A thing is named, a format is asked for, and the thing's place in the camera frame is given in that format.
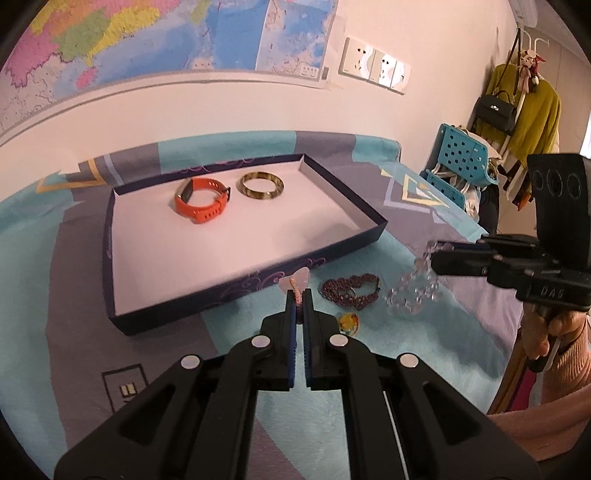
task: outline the hand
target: hand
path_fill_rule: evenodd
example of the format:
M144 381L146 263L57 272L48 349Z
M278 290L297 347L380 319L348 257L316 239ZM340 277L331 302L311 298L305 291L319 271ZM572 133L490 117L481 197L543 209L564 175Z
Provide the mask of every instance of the hand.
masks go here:
M525 354L531 360L550 353L548 335L562 337L561 346L566 347L579 338L587 321L584 312L563 312L546 325L546 321L534 313L534 309L535 305L524 303L521 320L521 340Z

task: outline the heart-shaped bracelet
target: heart-shaped bracelet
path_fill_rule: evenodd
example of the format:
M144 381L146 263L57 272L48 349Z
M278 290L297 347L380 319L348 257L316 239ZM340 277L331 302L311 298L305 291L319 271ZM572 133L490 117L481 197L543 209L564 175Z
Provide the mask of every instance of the heart-shaped bracelet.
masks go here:
M366 283L374 283L375 290L368 295L358 296L354 288L361 288ZM357 310L363 310L378 299L379 289L379 277L371 273L364 273L363 275L352 275L349 278L326 280L320 286L320 294L326 300L330 300L340 307L354 307Z

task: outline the gold bangle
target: gold bangle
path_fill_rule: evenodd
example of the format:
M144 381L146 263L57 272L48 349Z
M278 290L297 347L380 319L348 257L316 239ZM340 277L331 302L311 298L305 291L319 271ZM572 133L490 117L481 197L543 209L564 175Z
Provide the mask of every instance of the gold bangle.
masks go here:
M275 184L275 190L273 190L272 192L259 192L257 190L251 190L246 185L244 185L244 182L253 179L269 180ZM267 173L265 171L252 171L244 175L240 180L238 180L236 188L240 193L246 195L251 199L274 199L275 197L281 195L281 192L283 192L283 181L277 175L273 175L272 173Z

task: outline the yellow sweater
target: yellow sweater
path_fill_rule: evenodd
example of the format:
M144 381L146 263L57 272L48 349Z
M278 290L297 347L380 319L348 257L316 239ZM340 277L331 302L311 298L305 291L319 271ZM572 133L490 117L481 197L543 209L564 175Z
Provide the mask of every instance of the yellow sweater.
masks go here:
M492 77L486 88L486 94L490 95L492 89L499 81L505 65L499 65L492 73ZM499 91L504 90L513 94L515 86L516 65L510 64L507 67L505 76L499 85ZM508 101L507 95L501 93L499 98ZM515 105L519 99L519 92L515 98ZM508 149L521 164L527 166L527 156L539 153L551 153L554 139L558 132L560 120L560 98L554 89L545 80L540 80L535 93L528 93L523 103L523 108L517 120L515 132L509 141ZM496 128L482 122L476 121L476 134L486 138L489 142L497 141L503 143L506 135Z

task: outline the bed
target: bed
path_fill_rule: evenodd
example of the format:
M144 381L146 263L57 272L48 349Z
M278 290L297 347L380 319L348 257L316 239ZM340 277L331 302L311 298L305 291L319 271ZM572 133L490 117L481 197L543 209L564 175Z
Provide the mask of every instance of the bed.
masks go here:
M365 271L392 287L412 270L428 240L475 241L485 233L400 163L399 143L363 135L269 131L182 138L105 154L80 163L78 173L28 186L0 203L0 411L45 475L51 478L59 457L129 400L118 396L121 385L133 384L135 394L187 353L226 353L254 335L263 317L284 308L285 296L272 284L124 336L106 316L102 291L111 189L199 165L293 153L308 154L388 220L375 244L313 269L313 292L325 279ZM361 313L357 337L383 355L416 353L486 412L511 354L521 306L513 292L485 280L442 283L443 299L416 315L389 316L379 299ZM314 305L340 311L319 295ZM349 477L340 396L305 387L299 335L294 389L259 396L249 478Z

